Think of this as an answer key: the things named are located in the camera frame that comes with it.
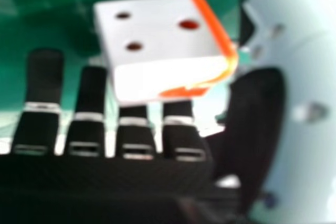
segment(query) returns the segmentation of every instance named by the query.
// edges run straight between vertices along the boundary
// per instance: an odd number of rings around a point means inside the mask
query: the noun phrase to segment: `orange stripe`
[[[193,97],[203,95],[215,83],[231,76],[238,66],[239,56],[236,48],[206,0],[192,1],[196,5],[197,9],[201,12],[202,16],[205,18],[205,21],[208,24],[213,36],[215,37],[221,53],[227,60],[228,66],[222,74],[212,80],[197,83],[193,85],[191,89],[187,89],[186,87],[178,87],[163,91],[160,94],[162,97]]]

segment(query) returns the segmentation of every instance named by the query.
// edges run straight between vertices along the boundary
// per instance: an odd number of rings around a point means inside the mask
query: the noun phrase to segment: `white cube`
[[[96,3],[96,27],[121,106],[202,95],[238,56],[204,0]]]

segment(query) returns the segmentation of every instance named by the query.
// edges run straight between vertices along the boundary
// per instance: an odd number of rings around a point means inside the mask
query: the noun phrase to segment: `block front face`
[[[193,89],[228,68],[218,36],[195,0],[105,1],[94,10],[120,105],[180,100],[187,95],[160,94]]]

